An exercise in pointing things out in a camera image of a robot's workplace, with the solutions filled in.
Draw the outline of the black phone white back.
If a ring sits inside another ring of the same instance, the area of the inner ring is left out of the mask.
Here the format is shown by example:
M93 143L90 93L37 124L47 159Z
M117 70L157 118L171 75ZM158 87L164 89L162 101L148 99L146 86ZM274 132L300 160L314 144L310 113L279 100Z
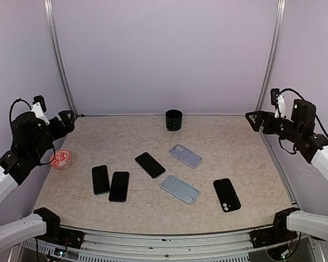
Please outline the black phone white back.
M158 178L166 171L166 169L147 152L137 156L135 161L153 179Z

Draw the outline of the light blue phone case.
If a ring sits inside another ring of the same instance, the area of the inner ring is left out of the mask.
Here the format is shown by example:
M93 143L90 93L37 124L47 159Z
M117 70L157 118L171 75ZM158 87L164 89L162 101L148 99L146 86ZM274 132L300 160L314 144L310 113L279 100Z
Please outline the light blue phone case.
M198 189L173 175L167 176L161 182L160 187L188 205L192 205L200 194Z

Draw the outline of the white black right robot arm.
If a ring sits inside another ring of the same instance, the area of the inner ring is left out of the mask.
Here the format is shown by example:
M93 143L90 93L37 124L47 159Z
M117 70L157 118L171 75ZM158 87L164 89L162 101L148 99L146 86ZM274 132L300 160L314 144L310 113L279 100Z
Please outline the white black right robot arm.
M328 182L328 134L316 134L314 128L320 124L317 108L302 96L295 99L291 117L287 118L284 92L273 88L270 91L274 112L247 112L245 117L253 131L266 135L277 135L279 141L287 140L293 144L292 155L300 153L307 163L313 165ZM328 216L316 215L298 208L288 208L275 214L269 238L280 242L290 232L305 233L328 242Z

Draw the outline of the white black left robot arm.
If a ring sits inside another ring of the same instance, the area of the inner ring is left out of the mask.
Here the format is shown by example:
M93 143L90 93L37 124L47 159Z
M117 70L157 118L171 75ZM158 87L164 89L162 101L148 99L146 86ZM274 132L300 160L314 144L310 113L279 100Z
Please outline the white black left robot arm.
M9 118L13 137L11 148L0 158L0 204L37 166L42 157L54 150L54 141L74 131L75 114L72 110L59 112L47 119L42 96L35 96L30 110L16 118ZM34 210L30 215L0 226L0 254L30 238L49 237L55 243L66 237L60 218L47 208Z

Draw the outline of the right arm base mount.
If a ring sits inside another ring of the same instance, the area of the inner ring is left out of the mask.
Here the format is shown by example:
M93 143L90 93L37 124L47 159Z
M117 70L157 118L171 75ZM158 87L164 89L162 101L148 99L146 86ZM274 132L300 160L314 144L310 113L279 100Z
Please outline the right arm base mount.
M277 232L274 227L256 229L250 232L253 248L267 247L297 239L298 235L294 231Z

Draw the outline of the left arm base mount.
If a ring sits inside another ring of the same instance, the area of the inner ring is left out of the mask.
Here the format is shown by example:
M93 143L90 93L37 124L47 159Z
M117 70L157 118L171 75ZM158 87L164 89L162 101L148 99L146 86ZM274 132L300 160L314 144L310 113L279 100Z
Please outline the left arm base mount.
M54 236L50 243L54 243L67 248L81 249L85 234L82 231L60 228L57 236Z

